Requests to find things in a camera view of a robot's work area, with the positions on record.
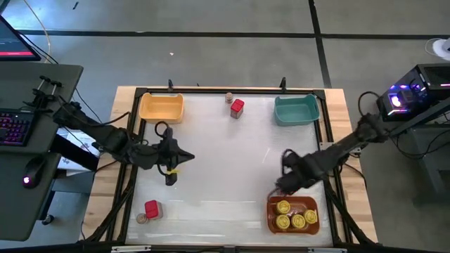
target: yellow cookie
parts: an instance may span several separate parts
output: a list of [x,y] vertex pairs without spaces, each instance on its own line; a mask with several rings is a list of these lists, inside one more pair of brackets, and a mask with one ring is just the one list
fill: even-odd
[[304,217],[300,214],[294,214],[290,220],[294,228],[304,228],[307,224]]
[[289,217],[284,214],[278,215],[275,219],[275,224],[280,229],[283,229],[283,230],[287,229],[287,228],[289,228],[289,225],[290,225]]
[[276,211],[279,214],[287,214],[290,210],[289,202],[286,200],[281,200],[280,202],[276,203]]
[[303,214],[304,219],[309,224],[314,224],[317,222],[317,211],[316,210],[306,210]]

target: small red container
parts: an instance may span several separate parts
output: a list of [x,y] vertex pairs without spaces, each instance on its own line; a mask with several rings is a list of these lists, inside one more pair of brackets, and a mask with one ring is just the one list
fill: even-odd
[[161,203],[156,200],[148,201],[144,204],[147,219],[159,219],[162,217]]
[[235,119],[238,119],[242,112],[244,111],[244,101],[241,99],[236,99],[231,105],[231,116]]

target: red can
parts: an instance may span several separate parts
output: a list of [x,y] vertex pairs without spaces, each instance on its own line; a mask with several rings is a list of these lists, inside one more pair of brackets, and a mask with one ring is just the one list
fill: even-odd
[[147,219],[159,219],[162,217],[161,203],[156,200],[148,201],[144,204]]

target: round snack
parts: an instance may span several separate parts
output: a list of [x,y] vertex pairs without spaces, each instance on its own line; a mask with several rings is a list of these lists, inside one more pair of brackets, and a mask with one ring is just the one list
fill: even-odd
[[289,202],[286,200],[281,200],[280,202],[276,203],[276,211],[279,214],[287,214],[290,210]]
[[307,224],[307,222],[304,220],[304,217],[300,214],[294,214],[290,220],[294,228],[304,228],[304,226]]
[[231,92],[228,92],[228,93],[225,95],[225,101],[226,101],[227,103],[232,103],[232,102],[233,102],[233,94],[232,94]]
[[138,216],[136,217],[136,221],[139,224],[144,224],[145,222],[147,222],[146,214],[138,214]]
[[307,223],[309,224],[314,224],[317,222],[317,212],[316,210],[306,210],[304,211],[304,219],[307,221]]
[[289,228],[289,225],[290,225],[289,217],[284,214],[278,215],[275,219],[275,224],[280,229],[283,229],[283,230],[287,229],[287,228]]

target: brown tray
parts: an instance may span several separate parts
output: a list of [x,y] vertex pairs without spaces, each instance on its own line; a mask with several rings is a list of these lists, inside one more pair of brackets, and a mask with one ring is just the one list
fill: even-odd
[[[288,212],[289,218],[294,214],[303,214],[307,209],[317,211],[317,222],[314,224],[307,223],[304,228],[289,228],[283,230],[275,225],[275,219],[278,216],[276,212],[276,203],[281,200],[286,200],[290,204],[290,211]],[[315,235],[320,229],[319,224],[319,211],[317,209],[317,203],[312,197],[270,197],[267,202],[267,225],[272,233],[306,233]]]

